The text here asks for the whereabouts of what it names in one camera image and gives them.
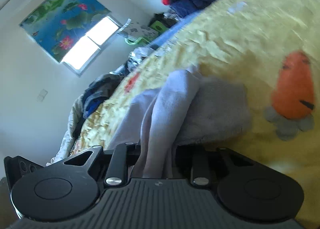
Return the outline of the light blue long-sleeve shirt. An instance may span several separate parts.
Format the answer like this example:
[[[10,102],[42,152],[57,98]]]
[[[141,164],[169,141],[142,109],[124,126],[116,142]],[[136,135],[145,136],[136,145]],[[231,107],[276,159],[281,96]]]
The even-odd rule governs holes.
[[[244,85],[176,70],[162,87],[135,96],[107,148],[140,143],[132,175],[159,179],[170,174],[178,146],[225,141],[250,126]]]

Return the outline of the stack of dark folded clothes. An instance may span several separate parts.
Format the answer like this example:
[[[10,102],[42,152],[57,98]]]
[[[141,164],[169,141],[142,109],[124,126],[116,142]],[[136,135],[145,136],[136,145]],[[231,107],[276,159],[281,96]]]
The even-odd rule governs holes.
[[[124,79],[116,74],[104,74],[93,81],[82,96],[83,118],[88,118],[101,103],[109,99]]]

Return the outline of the white patterned quilt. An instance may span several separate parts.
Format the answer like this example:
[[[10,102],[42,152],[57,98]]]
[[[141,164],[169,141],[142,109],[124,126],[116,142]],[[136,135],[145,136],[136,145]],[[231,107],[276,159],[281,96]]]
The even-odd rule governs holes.
[[[76,130],[76,127],[79,124],[80,120],[83,118],[82,98],[83,95],[81,94],[73,103],[68,117],[67,130],[62,139],[60,149],[57,154],[49,162],[46,163],[46,167],[69,157],[71,148],[76,141],[73,136],[74,131]]]

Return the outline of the black white crumpled cloth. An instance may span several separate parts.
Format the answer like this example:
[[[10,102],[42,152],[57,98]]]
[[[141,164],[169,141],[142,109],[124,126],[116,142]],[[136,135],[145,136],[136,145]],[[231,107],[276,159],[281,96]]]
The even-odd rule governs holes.
[[[128,71],[134,72],[134,70],[142,63],[142,61],[150,56],[154,51],[155,50],[150,47],[137,47],[131,51],[127,61]]]

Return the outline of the patterned grey pillow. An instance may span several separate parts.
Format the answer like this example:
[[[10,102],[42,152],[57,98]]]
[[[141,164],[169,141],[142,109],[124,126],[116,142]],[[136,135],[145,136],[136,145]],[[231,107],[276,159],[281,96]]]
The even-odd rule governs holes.
[[[149,43],[158,37],[159,33],[154,29],[141,25],[139,22],[128,19],[127,22],[117,31],[128,44],[138,44],[139,42]]]

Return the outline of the green plastic chair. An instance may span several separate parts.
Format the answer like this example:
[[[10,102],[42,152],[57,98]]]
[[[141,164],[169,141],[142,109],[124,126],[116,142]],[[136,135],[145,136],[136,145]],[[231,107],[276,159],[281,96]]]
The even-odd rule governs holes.
[[[168,27],[160,21],[155,21],[151,26],[146,26],[128,19],[120,34],[125,38],[128,45],[138,45],[149,44],[167,30]]]

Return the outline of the yellow cartoon bedspread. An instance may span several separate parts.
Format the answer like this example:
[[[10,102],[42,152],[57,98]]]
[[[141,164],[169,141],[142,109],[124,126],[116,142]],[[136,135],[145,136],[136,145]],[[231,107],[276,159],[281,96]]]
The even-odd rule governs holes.
[[[319,92],[319,0],[217,0],[180,30],[163,55],[152,53],[117,87],[82,126],[74,152],[108,146],[133,98],[163,85],[170,72],[199,65],[205,76],[246,87],[253,127],[227,146],[263,164],[276,164],[297,180],[304,202],[297,220],[319,228],[319,108],[315,126],[290,141],[280,140],[263,111],[284,57],[304,51]]]

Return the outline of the lotus print roller blind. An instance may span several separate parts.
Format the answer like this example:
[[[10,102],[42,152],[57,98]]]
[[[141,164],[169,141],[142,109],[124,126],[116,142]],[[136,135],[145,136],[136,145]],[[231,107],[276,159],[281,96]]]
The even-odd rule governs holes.
[[[45,0],[21,23],[22,27],[55,61],[110,14],[98,0]]]

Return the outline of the white wall switch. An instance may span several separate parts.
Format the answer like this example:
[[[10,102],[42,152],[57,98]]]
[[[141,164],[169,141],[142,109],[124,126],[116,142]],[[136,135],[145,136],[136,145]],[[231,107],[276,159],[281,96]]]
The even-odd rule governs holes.
[[[38,96],[37,96],[37,101],[38,102],[43,102],[43,100],[46,98],[47,94],[48,94],[48,91],[45,90],[45,89],[42,89],[40,91],[40,93],[38,94]]]

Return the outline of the window with grey frame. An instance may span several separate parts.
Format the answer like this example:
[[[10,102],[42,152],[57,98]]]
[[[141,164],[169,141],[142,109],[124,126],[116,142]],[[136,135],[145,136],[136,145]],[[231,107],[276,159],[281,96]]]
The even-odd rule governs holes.
[[[119,29],[120,24],[111,16],[102,18],[63,57],[62,63],[81,76]]]

